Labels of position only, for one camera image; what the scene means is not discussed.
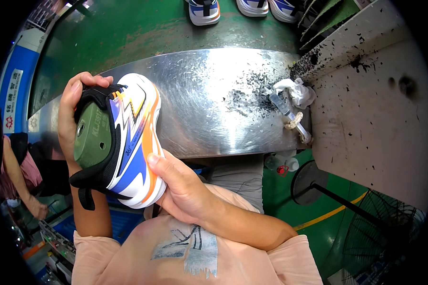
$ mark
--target hand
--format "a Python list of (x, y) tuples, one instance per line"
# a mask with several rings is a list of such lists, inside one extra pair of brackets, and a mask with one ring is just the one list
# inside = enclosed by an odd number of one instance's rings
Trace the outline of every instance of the hand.
[(181, 222), (199, 224), (214, 213), (220, 199), (206, 188), (192, 169), (168, 151), (163, 150), (163, 153), (165, 157), (154, 153), (147, 156), (151, 170), (168, 185), (157, 204)]
[(33, 195), (29, 196), (29, 200), (25, 205), (35, 219), (38, 220), (44, 220), (49, 212), (47, 205), (41, 204)]
[(81, 93), (83, 92), (83, 85), (81, 83), (87, 86), (99, 85), (106, 88), (113, 83), (113, 77), (108, 76), (103, 78), (100, 75), (92, 76), (89, 72), (85, 71), (71, 78), (65, 87), (62, 98), (60, 99), (57, 128), (60, 147), (67, 160), (68, 166), (73, 164), (77, 165), (73, 157), (76, 134), (74, 111), (81, 97)]

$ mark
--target stainless steel table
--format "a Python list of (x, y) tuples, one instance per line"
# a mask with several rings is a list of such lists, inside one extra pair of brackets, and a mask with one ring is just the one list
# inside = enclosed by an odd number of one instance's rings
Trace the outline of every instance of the stainless steel table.
[[(136, 72), (157, 86), (157, 134), (176, 157), (219, 157), (304, 148), (298, 132), (284, 129), (283, 115), (261, 95), (264, 87), (287, 78), (298, 59), (285, 52), (216, 48), (150, 57), (102, 75), (117, 83)], [(60, 96), (29, 119), (30, 140), (57, 137), (59, 102)], [(310, 131), (308, 109), (303, 114), (301, 123)]]

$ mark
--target gray pants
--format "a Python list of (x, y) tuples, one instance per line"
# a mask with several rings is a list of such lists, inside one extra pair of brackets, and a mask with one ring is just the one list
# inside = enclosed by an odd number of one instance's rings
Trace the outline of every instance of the gray pants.
[(263, 214), (263, 154), (216, 160), (207, 182), (233, 191)]

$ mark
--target forearm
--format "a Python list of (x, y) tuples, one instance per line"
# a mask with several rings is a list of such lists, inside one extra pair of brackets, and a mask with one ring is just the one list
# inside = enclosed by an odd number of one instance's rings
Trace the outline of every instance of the forearm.
[(220, 199), (213, 212), (200, 222), (200, 226), (217, 236), (265, 251), (298, 235), (284, 221), (241, 209)]
[(8, 174), (8, 177), (11, 179), (11, 182), (15, 186), (19, 197), (28, 207), (30, 192), (27, 189), (27, 185), (25, 184), (25, 180), (22, 175), (19, 163), (17, 162), (17, 158), (14, 156), (14, 152), (11, 149), (9, 142), (5, 140), (3, 143), (3, 167), (6, 174)]
[[(76, 163), (69, 163), (68, 170), (70, 176), (81, 170)], [(78, 188), (71, 186), (73, 195), (73, 215), (76, 231), (82, 237), (109, 237), (113, 236), (111, 225), (111, 215), (109, 213), (106, 195), (96, 190), (92, 190), (92, 198), (95, 203), (95, 210), (89, 211), (83, 208), (78, 197)]]

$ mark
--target shoe upper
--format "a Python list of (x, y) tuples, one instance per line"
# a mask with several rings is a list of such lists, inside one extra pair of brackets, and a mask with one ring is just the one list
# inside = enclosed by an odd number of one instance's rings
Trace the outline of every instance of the shoe upper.
[(75, 111), (79, 121), (84, 106), (93, 101), (108, 113), (111, 150), (100, 163), (70, 177), (74, 187), (89, 189), (80, 195), (83, 207), (94, 209), (90, 189), (118, 198), (133, 208), (141, 208), (156, 199), (156, 190), (165, 188), (163, 180), (149, 170), (150, 152), (163, 155), (155, 123), (160, 111), (159, 93), (146, 77), (126, 74), (119, 84), (108, 88), (95, 86), (83, 90)]
[(246, 5), (249, 5), (252, 8), (263, 8), (267, 4), (267, 0), (241, 0)]
[(294, 16), (297, 12), (297, 9), (295, 8), (297, 6), (294, 1), (290, 0), (269, 0), (276, 3), (277, 8), (284, 14)]
[(108, 185), (113, 179), (119, 157), (120, 147), (117, 146), (120, 145), (121, 142), (121, 131), (120, 128), (116, 128), (113, 124), (113, 114), (109, 101), (114, 99), (113, 94), (122, 92), (124, 88), (126, 88), (124, 85), (111, 84), (108, 88), (94, 86), (83, 89), (83, 93), (76, 105), (76, 111), (74, 113), (75, 122), (78, 123), (81, 112), (87, 104), (90, 102), (97, 104), (99, 109), (106, 111), (109, 115), (111, 150), (102, 162), (73, 174), (69, 179), (70, 184), (74, 187), (95, 189), (118, 199), (130, 199), (130, 197), (114, 193), (108, 189)]
[(217, 13), (217, 0), (188, 0), (189, 10), (194, 16), (208, 17)]

